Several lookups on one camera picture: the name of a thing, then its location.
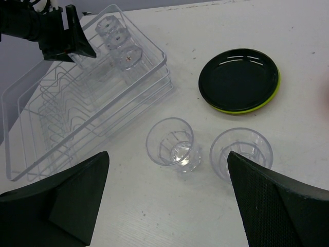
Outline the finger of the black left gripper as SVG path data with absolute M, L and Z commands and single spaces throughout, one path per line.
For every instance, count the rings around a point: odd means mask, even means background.
M 96 58 L 96 52 L 90 45 L 81 27 L 76 7 L 74 5 L 67 5 L 65 10 L 68 22 L 68 29 L 65 30 L 67 33 L 65 53 Z

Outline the clear glass cup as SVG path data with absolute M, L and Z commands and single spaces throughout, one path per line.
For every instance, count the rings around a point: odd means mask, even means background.
M 95 58 L 73 53 L 69 54 L 69 56 L 87 75 L 102 75 L 108 71 L 108 60 L 102 52 L 96 52 Z
M 119 19 L 114 15 L 102 18 L 96 25 L 95 31 L 103 39 L 106 40 L 109 36 L 125 31 L 126 28 L 121 24 Z
M 258 131 L 250 128 L 232 128 L 222 132 L 213 141 L 209 158 L 216 175 L 231 183 L 227 158 L 234 151 L 243 157 L 270 169 L 273 150 L 269 141 Z
M 119 28 L 105 37 L 104 45 L 109 52 L 133 45 L 132 37 L 127 28 Z
M 113 50 L 116 66 L 124 75 L 137 75 L 142 72 L 143 50 L 137 45 L 119 47 Z
M 145 147 L 155 164 L 180 173 L 193 171 L 202 161 L 201 147 L 192 127 L 178 117 L 157 122 L 147 134 Z

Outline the black round plate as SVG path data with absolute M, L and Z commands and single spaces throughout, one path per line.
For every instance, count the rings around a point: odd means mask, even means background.
M 241 111 L 261 104 L 273 93 L 278 72 L 266 54 L 248 48 L 232 49 L 204 66 L 198 88 L 207 103 L 227 111 Z

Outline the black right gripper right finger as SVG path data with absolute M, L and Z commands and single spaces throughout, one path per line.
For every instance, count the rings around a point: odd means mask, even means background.
M 249 246 L 328 246 L 327 190 L 234 151 L 227 162 Z

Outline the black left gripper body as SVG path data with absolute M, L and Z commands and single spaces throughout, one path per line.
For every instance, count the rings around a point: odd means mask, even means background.
M 62 12 L 55 1 L 1 1 L 1 34 L 37 42 L 44 60 L 70 62 Z

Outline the green round plate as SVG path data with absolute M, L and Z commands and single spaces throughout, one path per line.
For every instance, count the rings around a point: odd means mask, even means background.
M 210 103 L 208 103 L 208 105 L 210 107 L 214 108 L 215 110 L 221 112 L 221 113 L 225 113 L 225 114 L 229 114 L 229 115 L 241 115 L 241 114 L 251 113 L 251 112 L 254 112 L 254 111 L 259 110 L 260 108 L 266 106 L 267 104 L 269 104 L 273 100 L 273 98 L 276 96 L 276 94 L 279 91 L 280 83 L 281 83 L 281 74 L 280 74 L 280 72 L 278 72 L 277 85 L 276 85 L 276 88 L 273 91 L 273 93 L 265 101 L 263 101 L 261 104 L 255 106 L 255 107 L 246 109 L 246 110 L 241 110 L 241 111 L 227 111 L 227 110 L 220 109 L 220 108 L 218 108 L 216 106 L 213 106 Z

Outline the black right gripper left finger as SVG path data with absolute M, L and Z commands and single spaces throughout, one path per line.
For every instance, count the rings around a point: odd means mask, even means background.
M 89 246 L 109 154 L 1 194 L 1 246 Z

